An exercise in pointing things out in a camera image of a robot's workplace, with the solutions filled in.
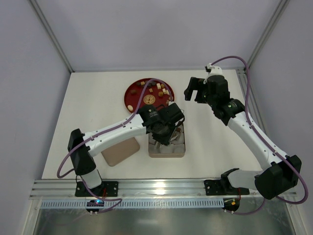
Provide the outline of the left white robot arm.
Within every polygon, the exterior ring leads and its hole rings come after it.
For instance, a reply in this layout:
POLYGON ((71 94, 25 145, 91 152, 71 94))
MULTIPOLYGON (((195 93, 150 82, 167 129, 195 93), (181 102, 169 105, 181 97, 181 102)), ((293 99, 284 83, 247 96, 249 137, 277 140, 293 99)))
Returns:
POLYGON ((162 145, 169 145, 175 130, 184 122, 185 116, 176 103, 156 108, 144 105, 122 122, 89 133, 73 130, 68 142, 68 153, 77 176, 84 186, 95 189, 103 185, 100 173, 93 159, 125 140, 151 134, 162 145))

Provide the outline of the gold square tin lid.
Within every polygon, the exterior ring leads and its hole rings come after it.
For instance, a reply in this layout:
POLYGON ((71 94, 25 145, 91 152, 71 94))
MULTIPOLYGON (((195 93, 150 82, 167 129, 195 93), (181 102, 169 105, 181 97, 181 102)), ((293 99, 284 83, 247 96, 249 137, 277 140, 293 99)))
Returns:
POLYGON ((139 150, 137 140, 130 138, 103 150, 101 154, 109 166, 116 166, 139 150))

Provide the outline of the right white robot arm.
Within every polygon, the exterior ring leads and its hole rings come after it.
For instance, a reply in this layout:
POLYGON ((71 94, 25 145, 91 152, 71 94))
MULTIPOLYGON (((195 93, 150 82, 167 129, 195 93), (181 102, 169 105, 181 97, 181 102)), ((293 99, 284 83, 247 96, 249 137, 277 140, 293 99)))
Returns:
POLYGON ((197 93, 195 101, 208 104, 215 117, 241 138, 261 166, 261 171, 234 168, 225 172, 224 177, 233 188, 257 190, 271 200, 297 185, 302 165, 299 157, 288 156, 274 145, 250 114, 245 113, 244 104, 231 98, 224 76, 213 75, 207 79, 191 77, 184 91, 186 101, 191 100, 193 92, 197 93))

